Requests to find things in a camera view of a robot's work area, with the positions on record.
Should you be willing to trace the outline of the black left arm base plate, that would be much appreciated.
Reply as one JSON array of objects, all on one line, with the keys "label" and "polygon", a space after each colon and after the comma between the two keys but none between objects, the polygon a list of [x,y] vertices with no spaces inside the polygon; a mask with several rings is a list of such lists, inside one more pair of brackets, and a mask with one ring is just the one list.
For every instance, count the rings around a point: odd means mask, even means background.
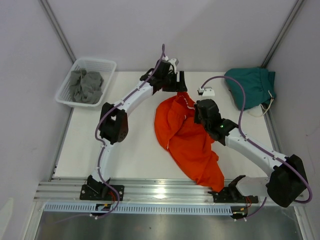
[{"label": "black left arm base plate", "polygon": [[116,201],[116,193],[107,186],[103,186],[102,190],[95,191],[87,184],[82,185],[79,199],[82,201]]}]

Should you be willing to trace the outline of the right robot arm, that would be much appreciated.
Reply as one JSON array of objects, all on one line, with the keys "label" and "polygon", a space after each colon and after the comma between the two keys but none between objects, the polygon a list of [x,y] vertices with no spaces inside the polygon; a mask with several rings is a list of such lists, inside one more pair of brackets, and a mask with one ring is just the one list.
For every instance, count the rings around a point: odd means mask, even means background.
[{"label": "right robot arm", "polygon": [[291,203],[299,202],[298,197],[304,190],[311,192],[300,157],[286,156],[264,147],[245,134],[240,125],[222,118],[212,99],[198,100],[194,106],[196,124],[201,124],[214,141],[245,156],[266,174],[265,177],[240,175],[235,178],[228,189],[232,201],[239,202],[248,196],[269,197],[287,208]]}]

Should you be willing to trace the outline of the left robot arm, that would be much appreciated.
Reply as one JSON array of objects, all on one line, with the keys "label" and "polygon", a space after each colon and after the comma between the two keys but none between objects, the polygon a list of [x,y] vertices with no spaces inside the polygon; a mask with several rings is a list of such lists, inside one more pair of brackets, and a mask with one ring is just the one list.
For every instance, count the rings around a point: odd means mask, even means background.
[{"label": "left robot arm", "polygon": [[101,142],[101,150],[95,170],[81,187],[80,200],[112,201],[123,199],[123,187],[110,185],[115,168],[116,151],[129,132],[128,118],[143,101],[158,91],[187,92],[185,75],[177,71],[178,59],[163,57],[154,68],[139,79],[135,88],[117,102],[104,103],[100,120],[95,129],[95,138]]}]

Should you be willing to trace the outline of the orange shorts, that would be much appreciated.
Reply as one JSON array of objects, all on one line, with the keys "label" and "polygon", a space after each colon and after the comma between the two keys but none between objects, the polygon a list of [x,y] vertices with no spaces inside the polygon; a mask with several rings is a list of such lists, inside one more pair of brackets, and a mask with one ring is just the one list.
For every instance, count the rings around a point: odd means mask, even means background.
[{"label": "orange shorts", "polygon": [[194,104],[186,92],[161,102],[155,111],[155,135],[188,178],[220,192],[225,177],[218,165],[219,157],[212,151],[214,140],[202,125],[194,123]]}]

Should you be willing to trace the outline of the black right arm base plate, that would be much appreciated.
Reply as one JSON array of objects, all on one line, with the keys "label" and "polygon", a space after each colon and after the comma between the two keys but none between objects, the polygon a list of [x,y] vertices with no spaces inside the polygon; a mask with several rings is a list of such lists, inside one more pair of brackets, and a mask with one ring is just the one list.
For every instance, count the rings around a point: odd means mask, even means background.
[{"label": "black right arm base plate", "polygon": [[257,196],[243,196],[236,188],[225,186],[220,192],[208,191],[212,195],[214,203],[227,204],[257,204],[259,198]]}]

